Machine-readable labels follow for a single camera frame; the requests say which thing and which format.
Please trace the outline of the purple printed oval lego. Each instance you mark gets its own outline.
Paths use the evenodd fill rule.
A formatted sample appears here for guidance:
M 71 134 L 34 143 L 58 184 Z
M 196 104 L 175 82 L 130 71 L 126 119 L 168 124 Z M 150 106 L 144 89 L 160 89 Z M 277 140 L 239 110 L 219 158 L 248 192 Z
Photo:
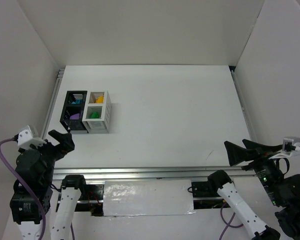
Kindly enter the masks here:
M 69 117 L 70 120 L 79 120 L 80 119 L 80 114 L 79 113 L 76 113 L 76 114 L 73 114 Z

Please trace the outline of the green rounded lego brick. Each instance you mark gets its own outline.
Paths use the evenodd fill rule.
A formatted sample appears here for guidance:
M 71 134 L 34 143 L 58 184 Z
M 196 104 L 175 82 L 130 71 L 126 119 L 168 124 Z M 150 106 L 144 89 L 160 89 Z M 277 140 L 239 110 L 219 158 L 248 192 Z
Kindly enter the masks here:
M 99 119 L 100 114 L 98 112 L 92 112 L 89 116 L 89 119 Z

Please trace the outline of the teal rectangular lego brick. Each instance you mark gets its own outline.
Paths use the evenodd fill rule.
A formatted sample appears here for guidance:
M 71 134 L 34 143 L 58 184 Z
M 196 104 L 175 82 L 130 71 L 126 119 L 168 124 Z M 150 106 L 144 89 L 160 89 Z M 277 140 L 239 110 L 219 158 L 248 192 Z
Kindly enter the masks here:
M 72 102 L 72 104 L 80 105 L 80 104 L 82 104 L 82 102 L 83 102 L 82 99 L 76 99 L 75 101 Z

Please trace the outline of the yellow oval lego brick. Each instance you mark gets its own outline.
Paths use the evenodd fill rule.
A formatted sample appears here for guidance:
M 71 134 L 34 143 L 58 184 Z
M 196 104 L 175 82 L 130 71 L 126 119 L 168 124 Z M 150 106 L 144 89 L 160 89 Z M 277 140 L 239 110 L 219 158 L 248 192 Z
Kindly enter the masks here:
M 96 100 L 95 103 L 96 104 L 102 104 L 104 102 L 104 97 L 103 96 L 99 96 Z

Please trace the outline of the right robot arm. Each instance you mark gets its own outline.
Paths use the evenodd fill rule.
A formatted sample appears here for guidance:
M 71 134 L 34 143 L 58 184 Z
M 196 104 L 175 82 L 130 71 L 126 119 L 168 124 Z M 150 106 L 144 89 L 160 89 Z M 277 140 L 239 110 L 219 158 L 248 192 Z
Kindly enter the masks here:
M 300 154 L 300 138 L 264 145 L 243 139 L 243 146 L 225 141 L 230 166 L 254 171 L 256 180 L 234 182 L 224 170 L 208 176 L 210 189 L 222 197 L 241 221 L 250 240 L 300 240 L 300 173 L 287 176 L 280 160 Z

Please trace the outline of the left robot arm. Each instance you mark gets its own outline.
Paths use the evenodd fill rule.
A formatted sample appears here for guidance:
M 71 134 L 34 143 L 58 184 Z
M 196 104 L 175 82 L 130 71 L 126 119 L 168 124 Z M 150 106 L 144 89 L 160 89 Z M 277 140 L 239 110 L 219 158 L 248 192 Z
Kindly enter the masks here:
M 58 189 L 61 197 L 55 221 L 50 230 L 46 229 L 55 163 L 75 149 L 71 133 L 51 130 L 48 134 L 58 141 L 57 145 L 37 137 L 30 127 L 21 130 L 12 139 L 17 142 L 20 154 L 14 168 L 17 179 L 10 208 L 13 221 L 26 240 L 67 240 L 73 236 L 72 220 L 77 201 L 86 193 L 83 175 L 67 175 Z

